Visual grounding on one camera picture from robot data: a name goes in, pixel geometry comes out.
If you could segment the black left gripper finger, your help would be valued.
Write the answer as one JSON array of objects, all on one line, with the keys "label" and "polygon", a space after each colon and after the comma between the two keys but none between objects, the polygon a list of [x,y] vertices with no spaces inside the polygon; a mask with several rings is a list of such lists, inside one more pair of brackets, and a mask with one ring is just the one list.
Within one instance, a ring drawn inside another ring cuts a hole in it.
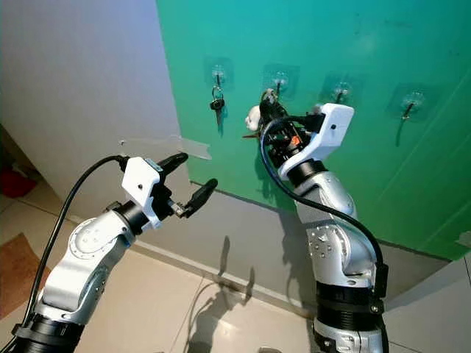
[{"label": "black left gripper finger", "polygon": [[198,209],[201,209],[202,206],[205,206],[205,203],[208,202],[208,199],[212,196],[213,192],[218,186],[217,179],[209,179],[203,186],[201,186],[198,191],[196,191],[191,199],[184,205],[184,212],[182,212],[182,218],[189,218],[198,212]]},{"label": "black left gripper finger", "polygon": [[188,161],[188,154],[186,154],[186,152],[178,152],[177,154],[168,156],[157,163],[160,168],[159,174],[172,174],[175,169],[184,165],[186,161]]}]

